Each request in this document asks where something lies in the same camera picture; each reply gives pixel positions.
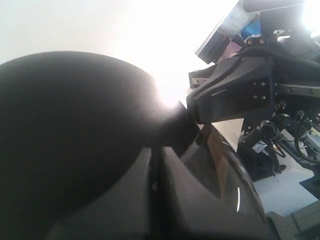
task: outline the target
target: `blue object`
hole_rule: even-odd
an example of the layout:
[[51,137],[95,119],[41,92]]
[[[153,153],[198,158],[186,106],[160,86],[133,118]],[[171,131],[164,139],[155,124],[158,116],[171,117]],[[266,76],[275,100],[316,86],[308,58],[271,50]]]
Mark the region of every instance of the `blue object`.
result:
[[240,33],[243,40],[246,40],[248,37],[252,35],[260,35],[260,34],[261,34],[260,20],[248,24],[247,26],[244,27],[244,29]]

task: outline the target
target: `bright light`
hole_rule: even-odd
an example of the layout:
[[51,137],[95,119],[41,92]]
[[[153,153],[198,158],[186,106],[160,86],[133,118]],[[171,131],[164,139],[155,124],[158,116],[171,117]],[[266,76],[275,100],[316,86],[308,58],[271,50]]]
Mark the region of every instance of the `bright light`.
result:
[[240,209],[240,188],[238,187],[238,204],[236,206],[236,211],[239,212]]
[[303,24],[308,30],[320,32],[320,24],[318,21],[319,11],[319,0],[306,0],[303,13]]

